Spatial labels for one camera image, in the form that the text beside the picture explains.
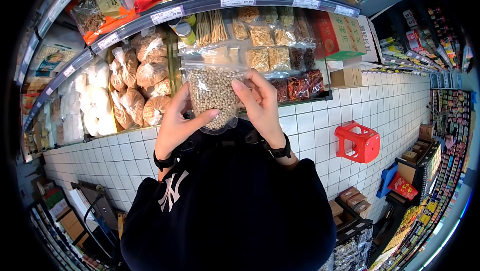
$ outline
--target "price label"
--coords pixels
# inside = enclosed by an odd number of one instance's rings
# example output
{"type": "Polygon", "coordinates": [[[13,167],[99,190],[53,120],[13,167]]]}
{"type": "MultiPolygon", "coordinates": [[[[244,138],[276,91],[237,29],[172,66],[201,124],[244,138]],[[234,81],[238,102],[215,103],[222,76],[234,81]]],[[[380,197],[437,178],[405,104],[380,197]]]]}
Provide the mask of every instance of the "price label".
{"type": "Polygon", "coordinates": [[[105,39],[98,42],[98,46],[101,50],[104,50],[107,47],[110,47],[120,41],[118,33],[114,32],[105,37],[105,39]]]}
{"type": "Polygon", "coordinates": [[[180,5],[180,6],[153,14],[152,16],[150,16],[150,19],[152,19],[153,24],[159,24],[175,18],[180,18],[184,15],[185,15],[185,12],[183,11],[183,5],[180,5]]]}
{"type": "Polygon", "coordinates": [[[224,7],[246,7],[254,6],[257,0],[220,0],[220,5],[224,7]]]}
{"type": "Polygon", "coordinates": [[[342,14],[351,17],[355,11],[343,5],[336,5],[335,14],[342,14]]]}
{"type": "Polygon", "coordinates": [[[65,75],[65,77],[69,77],[70,75],[72,75],[72,73],[75,72],[75,68],[74,66],[72,65],[69,65],[67,69],[65,69],[65,71],[63,71],[63,75],[65,75]]]}
{"type": "Polygon", "coordinates": [[[293,0],[294,7],[297,8],[306,8],[306,9],[318,9],[320,5],[320,0],[293,0]]]}

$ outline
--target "ny logo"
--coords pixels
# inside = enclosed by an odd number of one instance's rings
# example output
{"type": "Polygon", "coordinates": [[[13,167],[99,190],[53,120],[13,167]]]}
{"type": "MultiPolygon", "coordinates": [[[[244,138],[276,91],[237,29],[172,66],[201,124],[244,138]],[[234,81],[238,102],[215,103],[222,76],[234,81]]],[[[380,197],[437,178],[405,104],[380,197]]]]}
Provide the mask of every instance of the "ny logo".
{"type": "Polygon", "coordinates": [[[165,190],[165,195],[158,201],[160,203],[160,209],[163,212],[163,209],[165,208],[165,205],[168,203],[168,212],[172,210],[173,204],[177,202],[177,200],[180,198],[179,194],[179,186],[180,183],[184,178],[187,177],[188,172],[183,171],[182,175],[180,175],[180,178],[177,181],[177,184],[175,185],[175,189],[172,189],[172,184],[173,184],[173,179],[178,175],[178,173],[175,173],[172,175],[171,178],[165,179],[166,183],[166,190],[165,190]]]}

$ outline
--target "hand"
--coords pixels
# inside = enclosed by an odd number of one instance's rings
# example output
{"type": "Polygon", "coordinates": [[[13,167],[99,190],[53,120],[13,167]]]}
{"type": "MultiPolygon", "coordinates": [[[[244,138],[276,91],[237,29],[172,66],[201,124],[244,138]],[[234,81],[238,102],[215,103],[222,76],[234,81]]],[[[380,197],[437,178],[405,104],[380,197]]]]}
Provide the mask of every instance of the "hand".
{"type": "Polygon", "coordinates": [[[188,109],[187,104],[190,97],[188,86],[189,83],[186,82],[178,90],[163,116],[155,143],[155,156],[158,160],[168,159],[175,147],[182,144],[196,130],[212,121],[220,113],[220,110],[207,110],[193,120],[185,120],[183,114],[188,109]]]}
{"type": "Polygon", "coordinates": [[[255,69],[247,72],[245,82],[247,85],[234,79],[232,87],[245,106],[250,122],[271,148],[284,148],[286,141],[280,127],[277,89],[255,69]]]}

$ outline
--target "white tile wall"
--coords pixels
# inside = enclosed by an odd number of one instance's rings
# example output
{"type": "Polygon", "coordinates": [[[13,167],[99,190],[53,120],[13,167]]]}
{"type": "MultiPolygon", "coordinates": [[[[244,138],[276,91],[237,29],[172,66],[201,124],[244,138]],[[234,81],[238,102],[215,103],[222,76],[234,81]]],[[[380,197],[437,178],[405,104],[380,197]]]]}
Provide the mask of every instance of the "white tile wall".
{"type": "MultiPolygon", "coordinates": [[[[369,218],[376,222],[385,203],[375,196],[382,170],[416,140],[419,124],[429,121],[430,82],[405,74],[363,73],[362,79],[361,88],[335,89],[333,100],[280,107],[278,113],[297,157],[316,163],[328,199],[355,186],[372,204],[369,218]],[[380,133],[380,153],[368,164],[336,156],[335,129],[352,120],[380,133]]],[[[156,137],[152,128],[52,149],[44,154],[45,171],[67,190],[78,180],[101,184],[112,204],[127,212],[142,180],[157,177],[151,159],[156,137]]]]}

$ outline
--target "red plastic stool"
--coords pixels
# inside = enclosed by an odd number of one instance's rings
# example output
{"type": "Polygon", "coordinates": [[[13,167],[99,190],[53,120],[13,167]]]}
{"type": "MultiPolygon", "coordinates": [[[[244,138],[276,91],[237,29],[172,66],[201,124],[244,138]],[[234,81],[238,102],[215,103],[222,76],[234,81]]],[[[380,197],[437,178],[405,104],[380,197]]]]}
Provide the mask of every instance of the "red plastic stool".
{"type": "Polygon", "coordinates": [[[335,136],[339,140],[339,151],[336,152],[336,155],[339,157],[344,157],[357,163],[369,163],[375,160],[380,152],[380,134],[355,121],[351,124],[337,127],[335,136]],[[351,131],[354,128],[360,128],[361,133],[358,134],[351,131]],[[345,153],[345,140],[350,140],[355,144],[352,155],[345,153]]]}

